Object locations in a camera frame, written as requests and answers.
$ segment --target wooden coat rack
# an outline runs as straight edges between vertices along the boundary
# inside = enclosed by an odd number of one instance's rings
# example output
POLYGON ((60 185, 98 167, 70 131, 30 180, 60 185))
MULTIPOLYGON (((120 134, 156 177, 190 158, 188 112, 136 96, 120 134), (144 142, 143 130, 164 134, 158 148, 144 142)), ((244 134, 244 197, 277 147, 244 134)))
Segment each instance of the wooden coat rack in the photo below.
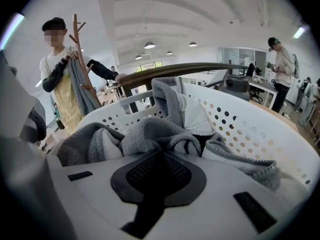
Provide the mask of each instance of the wooden coat rack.
POLYGON ((85 77, 85 84, 81 84, 80 86, 86 90, 89 90, 92 95, 94 96, 94 98, 98 101, 98 103, 101 106, 101 103, 98 99, 98 96, 95 92, 95 89, 93 88, 90 78, 88 76, 90 70, 92 69, 92 67, 94 66, 93 64, 90 65, 89 70, 87 70, 86 64, 84 62, 84 57, 82 56, 82 52, 81 52, 81 46, 80 46, 80 41, 79 41, 79 31, 82 29, 82 27, 86 24, 86 22, 83 22, 80 27, 78 28, 78 24, 81 24, 81 22, 77 21, 77 14, 73 15, 73 33, 74 33, 74 37, 70 34, 69 37, 72 39, 72 41, 74 41, 75 43, 75 47, 76 47, 76 51, 78 52, 78 59, 79 59, 79 63, 81 66, 82 71, 84 72, 84 77, 85 77))

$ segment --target laundry basket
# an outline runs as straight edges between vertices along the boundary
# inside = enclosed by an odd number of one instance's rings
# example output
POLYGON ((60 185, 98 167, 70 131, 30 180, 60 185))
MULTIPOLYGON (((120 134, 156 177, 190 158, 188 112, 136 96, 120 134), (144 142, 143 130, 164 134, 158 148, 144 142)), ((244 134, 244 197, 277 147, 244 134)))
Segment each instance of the laundry basket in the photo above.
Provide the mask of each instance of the laundry basket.
MULTIPOLYGON (((282 172, 299 180, 310 195, 320 175, 320 158, 295 130, 271 113, 227 93, 194 84, 184 84, 186 95, 201 103, 216 131, 235 155, 258 160, 276 160, 282 172)), ((99 122, 126 134, 145 117, 164 118, 155 104, 126 114, 124 106, 152 97, 152 91, 137 94, 88 114, 77 129, 99 122)))

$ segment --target white cloth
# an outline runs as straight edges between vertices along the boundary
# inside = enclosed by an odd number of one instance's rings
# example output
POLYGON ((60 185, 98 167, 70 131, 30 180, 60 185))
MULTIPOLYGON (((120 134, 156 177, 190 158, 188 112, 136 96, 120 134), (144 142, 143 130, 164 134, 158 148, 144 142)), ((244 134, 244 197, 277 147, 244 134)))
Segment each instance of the white cloth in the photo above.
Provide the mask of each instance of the white cloth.
POLYGON ((293 78, 292 73, 295 70, 294 57, 285 47, 282 47, 282 49, 276 53, 275 63, 280 69, 285 69, 285 73, 279 71, 276 73, 275 82, 290 87, 293 78))
MULTIPOLYGON (((59 63, 59 61, 66 55, 68 51, 77 51, 75 46, 66 46, 64 47, 63 51, 57 55, 48 55, 43 57, 40 61, 40 75, 41 80, 46 79, 51 72, 55 69, 55 66, 59 63)), ((88 62, 91 60, 88 56, 83 56, 84 63, 87 65, 88 62)), ((63 70, 63 75, 67 75, 70 72, 70 65, 67 63, 65 69, 63 70)))
POLYGON ((213 132, 214 127, 204 107, 196 100, 178 93, 179 110, 182 115, 183 128, 190 131, 213 132))

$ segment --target white desk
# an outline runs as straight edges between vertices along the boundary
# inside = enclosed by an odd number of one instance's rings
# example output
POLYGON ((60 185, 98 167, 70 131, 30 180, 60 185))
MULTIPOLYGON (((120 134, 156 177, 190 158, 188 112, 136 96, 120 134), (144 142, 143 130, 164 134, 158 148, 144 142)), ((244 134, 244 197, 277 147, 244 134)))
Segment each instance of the white desk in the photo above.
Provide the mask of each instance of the white desk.
POLYGON ((267 82, 267 81, 263 81, 263 83, 255 82, 253 81, 251 76, 248 76, 247 79, 248 79, 249 85, 256 87, 258 89, 264 90, 267 93, 263 103, 264 107, 267 105, 267 101, 269 99, 270 94, 273 95, 270 106, 269 106, 269 109, 272 109, 272 106, 274 105, 276 96, 278 94, 278 91, 276 90, 274 85, 271 82, 267 82))

